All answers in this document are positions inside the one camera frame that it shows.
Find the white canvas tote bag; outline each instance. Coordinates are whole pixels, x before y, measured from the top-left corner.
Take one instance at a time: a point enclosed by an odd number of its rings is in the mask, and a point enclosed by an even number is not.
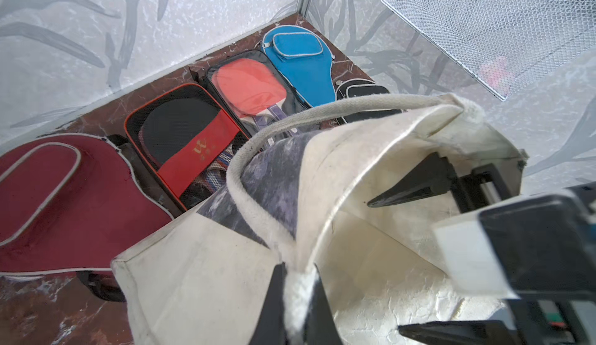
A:
[[[291,127],[398,108],[408,111],[258,153]],[[487,319],[502,304],[458,295],[431,234],[430,225],[459,214],[449,193],[367,207],[432,152],[448,157],[458,175],[523,159],[476,104],[452,94],[362,96],[260,131],[235,155],[226,187],[114,259],[135,343],[247,344],[282,261],[290,340],[300,337],[317,279],[345,344],[407,343],[398,325]]]

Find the gold printed logo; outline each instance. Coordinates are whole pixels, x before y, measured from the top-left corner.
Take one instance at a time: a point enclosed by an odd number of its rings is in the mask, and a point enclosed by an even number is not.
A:
[[[205,160],[205,154],[209,155],[211,150],[207,148],[207,140],[201,141],[200,139],[197,140],[197,146],[193,150],[194,152],[201,155],[201,160]]]

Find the gray fabric lining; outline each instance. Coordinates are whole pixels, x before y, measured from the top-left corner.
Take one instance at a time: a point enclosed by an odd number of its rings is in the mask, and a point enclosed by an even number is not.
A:
[[[242,184],[249,195],[284,225],[294,238],[302,156],[308,142],[320,132],[316,130],[276,142],[255,156],[242,173]],[[206,200],[197,213],[265,245],[242,218],[227,186]]]

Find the wire mesh panel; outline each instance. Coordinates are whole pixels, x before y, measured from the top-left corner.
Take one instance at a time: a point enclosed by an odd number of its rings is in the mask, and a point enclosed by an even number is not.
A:
[[[495,95],[596,44],[596,0],[383,0]]]

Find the black paddle rubber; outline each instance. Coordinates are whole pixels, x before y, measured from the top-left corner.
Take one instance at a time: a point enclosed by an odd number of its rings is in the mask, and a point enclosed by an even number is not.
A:
[[[143,124],[149,153],[164,164],[217,116],[219,110],[197,99],[174,99],[149,113]]]

